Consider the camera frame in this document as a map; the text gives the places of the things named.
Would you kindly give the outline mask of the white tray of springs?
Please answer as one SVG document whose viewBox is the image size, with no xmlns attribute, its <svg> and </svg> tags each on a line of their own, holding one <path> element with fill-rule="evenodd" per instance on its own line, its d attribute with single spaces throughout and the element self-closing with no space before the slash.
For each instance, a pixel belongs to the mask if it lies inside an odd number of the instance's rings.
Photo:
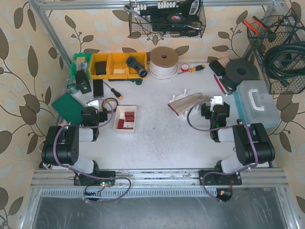
<svg viewBox="0 0 305 229">
<path fill-rule="evenodd" d="M 136 106 L 117 106 L 113 129 L 119 134 L 133 134 L 135 131 Z"/>
</svg>

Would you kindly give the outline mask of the beige work glove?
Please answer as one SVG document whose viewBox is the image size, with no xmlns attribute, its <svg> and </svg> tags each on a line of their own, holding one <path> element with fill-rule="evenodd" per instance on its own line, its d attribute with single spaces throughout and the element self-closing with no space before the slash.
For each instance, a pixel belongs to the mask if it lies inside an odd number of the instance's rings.
<svg viewBox="0 0 305 229">
<path fill-rule="evenodd" d="M 202 101 L 209 101 L 209 96 L 203 95 L 202 93 L 195 93 L 171 102 L 168 106 L 179 116 Z"/>
</svg>

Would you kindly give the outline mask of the white peg base plate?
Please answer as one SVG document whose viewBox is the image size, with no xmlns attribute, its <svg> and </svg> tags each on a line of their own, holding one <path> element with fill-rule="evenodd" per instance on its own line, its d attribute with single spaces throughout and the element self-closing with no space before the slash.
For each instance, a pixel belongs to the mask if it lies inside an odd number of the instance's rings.
<svg viewBox="0 0 305 229">
<path fill-rule="evenodd" d="M 173 95 L 172 99 L 169 100 L 168 106 L 180 117 L 183 121 L 186 121 L 187 115 L 190 109 L 203 100 L 209 97 L 202 93 L 194 93 L 188 95 L 186 89 L 179 95 Z"/>
</svg>

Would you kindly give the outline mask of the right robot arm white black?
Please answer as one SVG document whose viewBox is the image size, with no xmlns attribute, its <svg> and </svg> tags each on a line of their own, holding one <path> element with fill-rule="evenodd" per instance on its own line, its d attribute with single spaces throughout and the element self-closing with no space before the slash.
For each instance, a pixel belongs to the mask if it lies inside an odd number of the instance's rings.
<svg viewBox="0 0 305 229">
<path fill-rule="evenodd" d="M 240 170 L 255 165 L 270 163 L 275 159 L 275 149 L 262 123 L 237 124 L 228 127 L 226 119 L 230 114 L 227 103 L 214 106 L 201 105 L 201 116 L 210 121 L 210 137 L 216 142 L 233 142 L 234 154 L 216 163 L 210 177 L 228 174 L 237 176 Z"/>
</svg>

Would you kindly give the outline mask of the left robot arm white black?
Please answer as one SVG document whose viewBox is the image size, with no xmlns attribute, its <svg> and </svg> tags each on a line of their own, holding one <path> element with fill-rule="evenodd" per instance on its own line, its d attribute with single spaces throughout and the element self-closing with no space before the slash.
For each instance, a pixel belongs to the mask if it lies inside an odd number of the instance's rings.
<svg viewBox="0 0 305 229">
<path fill-rule="evenodd" d="M 99 136 L 99 111 L 93 106 L 81 110 L 81 126 L 69 125 L 51 126 L 41 153 L 45 165 L 63 166 L 72 168 L 98 177 L 100 170 L 97 163 L 79 153 L 80 142 L 94 142 Z"/>
</svg>

